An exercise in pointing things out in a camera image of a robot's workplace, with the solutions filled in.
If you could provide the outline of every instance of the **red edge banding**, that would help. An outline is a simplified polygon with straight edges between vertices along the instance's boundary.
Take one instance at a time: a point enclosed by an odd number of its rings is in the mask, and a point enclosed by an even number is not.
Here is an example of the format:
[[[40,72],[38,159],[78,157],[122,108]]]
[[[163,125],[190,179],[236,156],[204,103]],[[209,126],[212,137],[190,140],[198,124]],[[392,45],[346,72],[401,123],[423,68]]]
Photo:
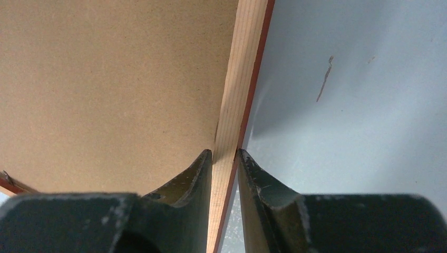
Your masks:
[[[238,149],[242,147],[242,143],[245,137],[245,131],[247,130],[248,117],[250,115],[251,104],[253,103],[253,97],[255,95],[256,83],[258,82],[259,69],[261,68],[261,61],[263,59],[264,47],[267,40],[268,28],[270,26],[271,15],[273,13],[273,6],[275,0],[268,0],[266,12],[264,16],[263,28],[261,30],[261,36],[259,38],[258,52],[256,53],[255,64],[253,67],[253,73],[251,75],[250,87],[248,90],[247,103],[245,104],[244,116],[242,117],[242,123],[240,125]],[[237,170],[237,164],[233,162],[233,168],[231,169],[230,181],[225,195],[225,203],[223,204],[222,217],[220,217],[219,230],[217,231],[216,244],[214,245],[214,253],[218,253],[220,240],[222,239],[222,231],[224,230],[225,217],[227,215],[228,203],[230,201],[231,191],[235,181],[235,175]]]
[[[0,186],[5,188],[6,190],[12,192],[12,193],[15,193],[15,194],[19,194],[19,193],[25,192],[25,190],[23,190],[22,188],[17,187],[17,186],[13,186],[8,181],[6,181],[6,179],[3,179],[3,178],[0,178]]]

